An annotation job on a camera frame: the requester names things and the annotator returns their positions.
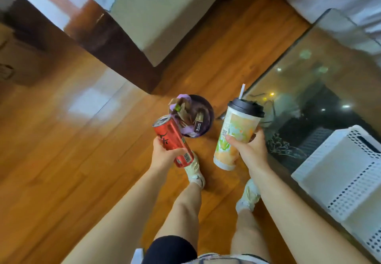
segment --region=white laundry basket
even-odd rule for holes
[[[381,144],[362,127],[333,132],[292,174],[381,261]]]

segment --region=glass table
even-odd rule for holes
[[[352,228],[355,224],[339,223],[330,216],[334,212],[332,207],[308,195],[305,187],[302,189],[291,175],[336,130],[359,125],[381,143],[379,64],[379,43],[340,11],[330,9],[251,85],[243,97],[264,106],[266,115],[261,125],[273,169],[375,263],[375,259],[381,260],[380,238],[376,235],[372,242],[372,233],[361,235]],[[376,155],[381,155],[377,144],[370,146],[364,148],[375,149]],[[381,187],[375,188],[372,194],[378,195],[381,203]],[[364,209],[359,205],[353,210]],[[369,216],[370,213],[375,212],[369,210],[364,214]],[[377,229],[381,229],[381,217],[372,225],[377,234]]]

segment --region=floor plank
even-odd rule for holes
[[[211,12],[147,95],[58,33],[60,49],[31,87],[0,82],[0,262],[59,263],[147,170],[152,122],[179,93],[207,98],[216,115],[293,43],[308,24],[284,0],[229,0]],[[221,123],[190,139],[207,179],[199,253],[228,253],[241,164],[213,164]],[[147,248],[187,185],[172,168],[142,237]],[[255,215],[274,263],[294,263],[263,204]]]

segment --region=white sneaker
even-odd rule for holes
[[[192,153],[194,155],[194,160],[189,166],[184,167],[184,170],[187,172],[189,182],[195,182],[201,189],[203,189],[205,186],[205,178],[200,172],[200,164],[198,163],[196,153],[193,151]]]
[[[253,212],[255,204],[260,200],[260,198],[260,190],[254,184],[252,179],[248,180],[245,185],[243,195],[236,204],[237,213],[239,213],[242,209],[249,209]]]

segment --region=drink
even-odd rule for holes
[[[238,150],[226,141],[225,136],[231,135],[238,141],[248,143],[263,117],[263,107],[255,102],[238,98],[229,102],[213,158],[218,167],[234,170],[234,162],[239,157]]]
[[[156,134],[163,142],[163,146],[166,150],[174,150],[177,148],[187,149],[187,153],[183,156],[178,156],[174,160],[177,167],[186,167],[193,162],[194,155],[192,150],[189,148],[183,135],[180,133],[176,122],[173,118],[171,118],[171,115],[166,115],[157,119],[152,126],[154,127]]]

